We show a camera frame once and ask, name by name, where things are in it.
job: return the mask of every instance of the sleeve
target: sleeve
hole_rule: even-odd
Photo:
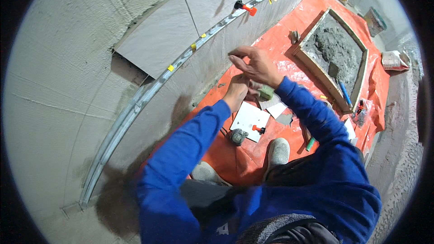
[[[281,100],[297,115],[319,148],[312,159],[319,182],[348,181],[369,184],[358,150],[349,143],[348,133],[333,111],[316,100],[304,87],[285,77],[276,90]]]
[[[200,227],[179,187],[214,141],[231,109],[220,100],[182,125],[153,154],[137,185],[143,243],[194,243]]]

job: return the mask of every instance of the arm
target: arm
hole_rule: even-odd
[[[179,187],[214,141],[225,120],[239,109],[248,79],[235,76],[223,100],[182,125],[153,154],[137,185],[143,243],[196,243],[200,227]]]
[[[274,88],[276,94],[319,141],[320,147],[313,162],[320,171],[321,182],[369,183],[359,153],[349,143],[346,129],[334,112],[316,100],[305,88],[279,74],[265,51],[257,47],[241,46],[229,54],[232,63],[252,80]],[[241,59],[245,56],[250,58],[249,64]]]
[[[322,101],[288,78],[284,78],[276,90],[281,100],[292,109],[318,140],[319,148],[312,160],[320,169],[319,181],[349,181],[369,184],[359,152],[349,143],[348,133],[335,113]]]

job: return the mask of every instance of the curved wall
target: curved wall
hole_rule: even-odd
[[[3,124],[14,179],[30,214],[79,199],[117,115],[145,74],[112,47],[163,0],[34,0],[9,58]]]
[[[113,56],[112,48],[129,26],[146,18],[162,1],[34,0],[20,26],[5,80],[4,134],[18,190],[49,240],[56,242],[65,237],[61,230],[74,229],[71,213],[80,212],[76,202],[95,155],[146,78],[125,59]],[[172,119],[182,118],[192,108],[192,100],[200,100],[212,79],[227,69],[226,53],[251,44],[298,2],[280,0],[279,5],[268,6],[264,1],[267,4],[258,6],[255,17],[242,15],[207,42],[140,113],[105,172],[114,171],[114,179],[125,179],[174,127]],[[155,132],[146,133],[151,127]],[[98,182],[95,195],[112,183],[108,180],[113,177],[107,175]],[[61,213],[69,219],[68,225]],[[86,215],[100,220],[93,211]],[[76,224],[89,226],[83,218],[76,218]],[[74,230],[95,236],[86,229]]]

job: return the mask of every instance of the person's left hand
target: person's left hand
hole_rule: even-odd
[[[249,90],[249,82],[250,79],[243,73],[236,75],[231,79],[231,83],[223,97],[223,100],[230,107],[231,113],[240,109],[241,102],[244,100],[247,91]]]

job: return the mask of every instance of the green sponge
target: green sponge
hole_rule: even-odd
[[[267,85],[263,85],[262,88],[258,89],[258,91],[261,93],[261,97],[265,98],[267,100],[271,100],[274,95],[274,89],[272,87],[269,87]]]

